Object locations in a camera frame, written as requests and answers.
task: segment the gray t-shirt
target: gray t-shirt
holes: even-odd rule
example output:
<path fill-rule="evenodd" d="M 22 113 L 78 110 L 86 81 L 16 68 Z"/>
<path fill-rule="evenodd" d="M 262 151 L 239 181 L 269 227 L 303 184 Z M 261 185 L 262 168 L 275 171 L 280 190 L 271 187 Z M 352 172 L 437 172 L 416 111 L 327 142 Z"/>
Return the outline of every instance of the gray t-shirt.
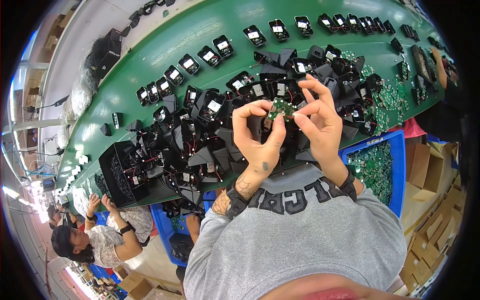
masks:
<path fill-rule="evenodd" d="M 319 273 L 387 290 L 407 245 L 398 217 L 364 188 L 354 203 L 309 164 L 266 179 L 233 221 L 205 214 L 188 260 L 192 300 L 257 300 Z"/>

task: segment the hand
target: hand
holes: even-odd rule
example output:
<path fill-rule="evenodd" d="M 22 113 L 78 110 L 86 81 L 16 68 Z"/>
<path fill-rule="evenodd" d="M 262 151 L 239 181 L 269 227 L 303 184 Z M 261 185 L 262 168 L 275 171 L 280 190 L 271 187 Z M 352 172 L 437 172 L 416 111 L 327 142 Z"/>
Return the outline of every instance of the hand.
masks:
<path fill-rule="evenodd" d="M 299 82 L 299 87 L 308 105 L 293 114 L 295 123 L 310 140 L 312 155 L 320 166 L 338 161 L 343 123 L 330 90 L 309 74 L 307 80 Z M 308 89 L 318 93 L 320 99 L 315 100 Z"/>
<path fill-rule="evenodd" d="M 89 216 L 93 216 L 99 203 L 100 203 L 100 197 L 97 194 L 91 194 L 90 201 L 88 202 L 88 208 L 87 208 L 87 212 L 90 213 Z"/>
<path fill-rule="evenodd" d="M 247 118 L 251 115 L 266 116 L 272 103 L 258 100 L 233 111 L 233 141 L 248 161 L 255 174 L 266 179 L 273 171 L 280 157 L 280 147 L 285 140 L 287 130 L 281 114 L 273 121 L 272 133 L 264 144 L 254 141 L 252 132 L 247 128 Z"/>
<path fill-rule="evenodd" d="M 450 72 L 450 80 L 453 81 L 453 83 L 456 83 L 458 80 L 458 75 L 454 71 Z"/>
<path fill-rule="evenodd" d="M 185 218 L 187 223 L 187 228 L 190 234 L 199 234 L 200 233 L 200 218 L 195 214 L 189 214 Z"/>
<path fill-rule="evenodd" d="M 110 199 L 107 197 L 106 194 L 104 194 L 103 197 L 102 197 L 102 204 L 105 205 L 105 207 L 108 209 L 108 211 L 109 211 L 113 216 L 119 214 L 119 210 L 118 210 L 117 207 L 115 206 L 115 203 L 113 203 L 112 201 L 110 201 Z"/>
<path fill-rule="evenodd" d="M 432 51 L 433 57 L 435 57 L 435 60 L 437 63 L 442 61 L 442 55 L 440 54 L 440 51 L 438 51 L 437 48 L 435 47 L 430 47 L 430 50 Z"/>

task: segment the red wire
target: red wire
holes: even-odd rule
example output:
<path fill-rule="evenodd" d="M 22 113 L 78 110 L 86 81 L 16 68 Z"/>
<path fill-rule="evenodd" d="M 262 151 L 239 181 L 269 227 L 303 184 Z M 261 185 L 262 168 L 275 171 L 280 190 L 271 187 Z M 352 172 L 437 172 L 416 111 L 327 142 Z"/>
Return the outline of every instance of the red wire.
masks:
<path fill-rule="evenodd" d="M 256 65 L 250 66 L 249 68 L 258 66 L 264 60 L 264 58 L 265 56 L 263 56 Z"/>
<path fill-rule="evenodd" d="M 190 147 L 190 144 L 188 142 L 184 142 L 184 143 L 187 143 L 188 145 L 188 153 L 192 154 L 192 147 Z"/>
<path fill-rule="evenodd" d="M 217 170 L 215 170 L 215 173 L 216 175 L 218 176 L 218 178 L 220 179 L 220 182 L 223 182 L 222 178 L 220 177 L 220 175 L 218 174 Z"/>
<path fill-rule="evenodd" d="M 240 96 L 248 96 L 248 95 L 250 95 L 250 94 L 252 94 L 252 93 L 248 93 L 248 94 L 246 94 L 246 95 L 242 95 L 242 94 L 240 94 L 239 90 L 237 89 L 237 94 L 239 94 Z"/>
<path fill-rule="evenodd" d="M 253 78 L 253 77 L 255 77 L 255 76 L 256 76 L 256 75 L 254 75 L 254 76 L 251 76 L 251 77 L 247 78 L 246 80 L 249 80 L 250 78 Z"/>
<path fill-rule="evenodd" d="M 154 160 L 154 159 L 157 159 L 157 157 L 154 157 L 154 158 L 151 158 L 151 159 L 149 159 L 149 160 L 146 160 L 146 161 L 144 161 L 144 163 L 146 163 L 147 161 Z"/>
<path fill-rule="evenodd" d="M 240 95 L 240 94 L 239 94 L 239 95 Z M 207 110 L 206 112 L 204 112 L 204 117 L 205 117 L 205 118 L 206 118 L 205 114 L 207 114 L 207 112 L 209 112 L 209 110 Z M 212 119 L 212 118 L 210 118 L 210 119 Z"/>

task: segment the black wrist strap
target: black wrist strap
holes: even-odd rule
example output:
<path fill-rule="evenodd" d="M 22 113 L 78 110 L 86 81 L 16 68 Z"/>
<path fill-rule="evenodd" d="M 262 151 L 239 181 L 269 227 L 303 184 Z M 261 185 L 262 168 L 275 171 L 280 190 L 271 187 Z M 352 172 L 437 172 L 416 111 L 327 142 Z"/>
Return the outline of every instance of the black wrist strap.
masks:
<path fill-rule="evenodd" d="M 352 170 L 348 167 L 348 176 L 345 182 L 342 184 L 340 187 L 340 190 L 344 191 L 347 193 L 347 195 L 352 198 L 353 202 L 357 201 L 357 191 L 355 190 L 355 186 L 353 185 L 353 181 L 355 181 L 355 176 L 353 176 Z"/>
<path fill-rule="evenodd" d="M 95 221 L 96 222 L 98 218 L 95 215 L 93 215 L 92 217 L 87 215 L 87 219 L 89 219 L 90 221 Z"/>
<path fill-rule="evenodd" d="M 232 220 L 234 217 L 238 216 L 242 211 L 244 211 L 248 205 L 245 198 L 243 198 L 242 195 L 240 195 L 235 189 L 236 183 L 237 181 L 234 180 L 230 188 L 227 190 L 227 197 L 230 198 L 230 205 L 225 211 L 225 216 Z"/>
<path fill-rule="evenodd" d="M 130 224 L 130 222 L 127 221 L 127 226 L 125 226 L 124 228 L 120 229 L 120 234 L 123 235 L 125 232 L 127 232 L 127 231 L 129 231 L 129 230 L 135 231 L 135 228 L 133 228 L 133 226 Z"/>

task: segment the tattoo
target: tattoo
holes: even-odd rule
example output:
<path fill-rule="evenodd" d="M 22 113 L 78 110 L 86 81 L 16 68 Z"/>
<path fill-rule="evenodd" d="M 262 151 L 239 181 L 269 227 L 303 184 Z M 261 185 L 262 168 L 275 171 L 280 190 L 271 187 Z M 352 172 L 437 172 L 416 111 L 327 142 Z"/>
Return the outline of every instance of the tattoo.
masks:
<path fill-rule="evenodd" d="M 235 182 L 235 189 L 245 199 L 249 200 L 259 188 L 261 182 L 256 184 L 247 180 L 244 174 L 241 174 Z M 230 205 L 230 198 L 227 196 L 227 190 L 224 190 L 212 205 L 212 210 L 218 215 L 225 215 Z"/>

